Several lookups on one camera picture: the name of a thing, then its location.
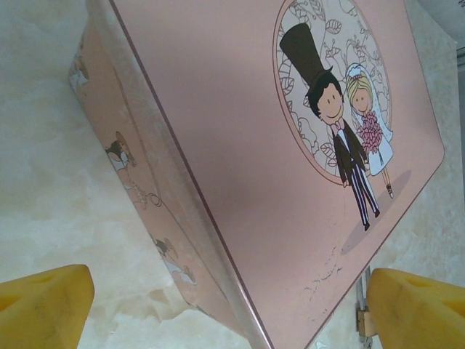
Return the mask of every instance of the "blonde hair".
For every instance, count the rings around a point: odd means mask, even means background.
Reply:
[[[364,71],[362,71],[358,76],[347,77],[347,96],[349,98],[350,105],[354,104],[353,100],[355,97],[355,93],[359,89],[364,89],[366,92],[368,92],[371,104],[373,105],[373,91],[371,90],[370,81],[368,80],[368,77],[366,76]]]

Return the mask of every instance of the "striped trousers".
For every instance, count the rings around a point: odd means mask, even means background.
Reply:
[[[379,211],[379,206],[365,171],[355,161],[352,162],[352,190],[362,217],[362,223],[366,225],[368,223],[366,201],[370,204],[373,212]]]

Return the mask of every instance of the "pink tin box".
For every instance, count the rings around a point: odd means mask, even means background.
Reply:
[[[186,301],[302,349],[439,166],[402,0],[88,0],[70,70]]]

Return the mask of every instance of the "yellow foam block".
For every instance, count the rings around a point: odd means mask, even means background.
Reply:
[[[0,284],[0,348],[75,349],[93,299],[85,265]]]
[[[465,348],[464,288],[376,269],[367,294],[383,349]]]

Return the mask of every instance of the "white marble surface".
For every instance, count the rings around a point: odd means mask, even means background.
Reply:
[[[465,285],[455,43],[407,3],[445,159],[373,266]],[[249,348],[187,309],[67,85],[85,19],[80,0],[0,1],[0,281],[87,264],[80,348]],[[354,304],[351,290],[311,348],[360,348]]]

